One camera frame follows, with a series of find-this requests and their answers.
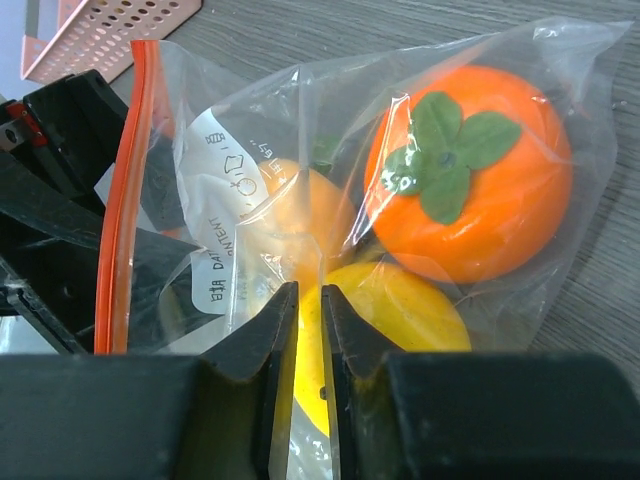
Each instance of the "sticker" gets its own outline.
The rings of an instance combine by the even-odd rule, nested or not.
[[[267,199],[255,160],[216,120],[211,109],[189,126],[175,156],[178,194],[191,237],[193,305],[223,315],[231,299],[235,227]]]

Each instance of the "yellow fruit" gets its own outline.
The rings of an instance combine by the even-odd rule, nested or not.
[[[467,330],[440,290],[390,263],[354,263],[327,275],[324,284],[340,287],[358,314],[408,351],[468,351]],[[320,292],[300,301],[295,398],[311,421],[329,434],[322,361]]]

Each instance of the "green leaf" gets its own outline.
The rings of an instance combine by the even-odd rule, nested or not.
[[[382,186],[398,195],[416,195],[422,187],[424,175],[420,152],[400,147],[389,155],[380,174]]]
[[[429,157],[450,150],[460,130],[460,105],[443,92],[425,95],[411,112],[410,134],[418,148]]]
[[[454,152],[469,168],[486,168],[504,157],[521,134],[520,125],[501,113],[476,113],[462,124]]]
[[[420,192],[422,210],[434,222],[452,224],[462,212],[470,184],[471,170],[467,167],[447,170]]]
[[[340,145],[340,137],[323,135],[315,139],[311,151],[311,168],[316,172],[327,175],[333,167],[334,155]]]

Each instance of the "fake orange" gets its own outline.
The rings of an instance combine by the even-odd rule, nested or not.
[[[278,237],[273,251],[282,257],[284,280],[297,281],[304,292],[350,259],[344,244],[355,210],[342,189],[315,170],[300,171],[293,160],[276,158],[258,168],[271,196],[264,221],[271,240]]]
[[[437,281],[475,283],[516,269],[552,238],[569,203],[571,150],[549,99],[520,77],[482,66],[438,73],[426,88],[396,99],[385,114],[365,171],[365,206],[378,239],[406,268]],[[425,213],[422,194],[399,195],[381,181],[391,153],[415,142],[412,112],[429,94],[457,104],[461,122],[482,113],[498,116],[516,129],[495,163],[465,170],[468,192],[444,222]],[[437,108],[431,110],[428,114],[438,114]],[[486,127],[482,122],[475,126],[476,131]],[[485,132],[478,141],[491,142],[491,135]],[[421,140],[428,149],[430,140]],[[474,161],[473,145],[465,148]],[[455,155],[442,158],[455,162]],[[431,210],[442,207],[437,193],[445,187],[436,185],[428,199]]]

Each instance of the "wood grain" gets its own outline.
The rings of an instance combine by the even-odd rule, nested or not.
[[[206,0],[170,40],[249,80],[291,64],[442,43],[553,15],[630,20],[630,0]],[[640,29],[618,69],[619,154],[569,278],[532,346],[601,353],[640,391]],[[125,98],[131,72],[115,83]]]

